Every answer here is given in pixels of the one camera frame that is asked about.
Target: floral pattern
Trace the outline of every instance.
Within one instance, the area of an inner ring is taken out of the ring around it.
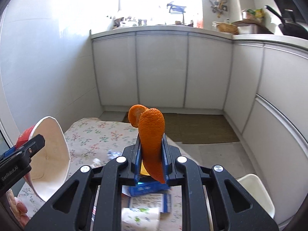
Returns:
[[[138,129],[129,123],[105,122],[98,118],[83,118],[75,122],[64,134],[70,149],[71,165],[68,178],[81,166],[91,165],[94,158],[100,159],[105,164],[109,150],[123,152],[125,147],[136,143],[137,135]],[[167,138],[167,141],[170,145],[177,146],[170,138]],[[182,149],[180,151],[182,155],[191,159]],[[172,212],[161,214],[160,231],[182,230],[181,187],[172,187],[171,194]],[[24,184],[18,198],[27,206],[30,218],[44,204],[27,183]]]

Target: baseboard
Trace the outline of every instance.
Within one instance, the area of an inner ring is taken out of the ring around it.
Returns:
[[[103,111],[119,111],[127,112],[130,106],[104,105]],[[221,109],[195,109],[195,108],[168,108],[157,107],[162,113],[177,113],[177,114],[200,114],[200,115],[223,115]]]
[[[254,156],[253,152],[251,151],[250,147],[248,146],[247,142],[245,141],[245,139],[243,138],[243,136],[241,135],[241,132],[238,130],[238,128],[235,126],[234,122],[231,120],[231,118],[224,113],[224,117],[227,119],[227,121],[229,122],[230,126],[233,128],[234,132],[236,133],[236,135],[238,136],[244,150],[246,151],[252,166],[254,167],[254,170],[256,171],[257,176],[261,179],[261,181],[263,182],[266,190],[268,191],[269,195],[270,195],[270,190],[267,184],[267,181],[262,173],[262,170],[259,166],[259,163],[257,162],[256,157]]]

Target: kitchen countertop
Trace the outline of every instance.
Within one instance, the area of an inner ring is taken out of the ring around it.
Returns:
[[[193,28],[187,26],[176,26],[176,25],[155,25],[155,26],[137,26],[127,28],[117,28],[114,30],[99,32],[96,34],[90,34],[91,39],[102,38],[110,35],[141,32],[141,31],[181,31],[187,33],[198,33],[210,36],[216,36],[224,39],[230,39],[233,41],[261,41],[261,42],[274,42],[284,45],[294,46],[308,51],[308,40],[284,36],[284,35],[271,35],[271,34],[247,34],[247,35],[229,35],[225,33],[216,32],[213,30]]]

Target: cabinet door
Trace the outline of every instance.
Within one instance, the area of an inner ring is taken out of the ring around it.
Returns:
[[[151,107],[183,107],[187,37],[137,36],[140,103]]]
[[[258,93],[278,108],[308,140],[308,53],[265,48]]]
[[[257,97],[243,137],[254,154],[275,206],[275,221],[292,217],[308,192],[307,142],[296,128]]]
[[[138,104],[135,38],[97,41],[93,50],[101,104]]]
[[[231,52],[231,43],[189,37],[186,108],[223,108]]]
[[[224,110],[240,132],[243,131],[255,98],[261,64],[261,46],[234,45],[230,86]]]

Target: black pan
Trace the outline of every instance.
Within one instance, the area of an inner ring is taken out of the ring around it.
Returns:
[[[303,38],[308,40],[308,31],[298,24],[295,20],[295,16],[293,13],[293,10],[286,9],[286,11],[289,13],[292,21],[286,21],[281,15],[279,15],[272,7],[269,5],[266,5],[265,8],[272,12],[274,15],[276,15],[280,20],[281,24],[278,25],[281,32],[286,36],[294,36],[298,38]]]

